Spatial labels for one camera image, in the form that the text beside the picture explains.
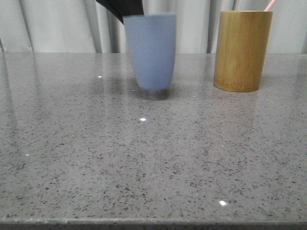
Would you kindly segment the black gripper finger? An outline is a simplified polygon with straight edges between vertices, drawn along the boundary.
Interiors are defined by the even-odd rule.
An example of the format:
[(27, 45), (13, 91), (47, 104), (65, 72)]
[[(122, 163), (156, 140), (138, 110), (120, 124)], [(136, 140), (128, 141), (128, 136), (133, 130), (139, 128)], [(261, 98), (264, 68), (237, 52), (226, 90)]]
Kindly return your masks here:
[(123, 17), (144, 15), (142, 0), (96, 0), (109, 10), (122, 24)]

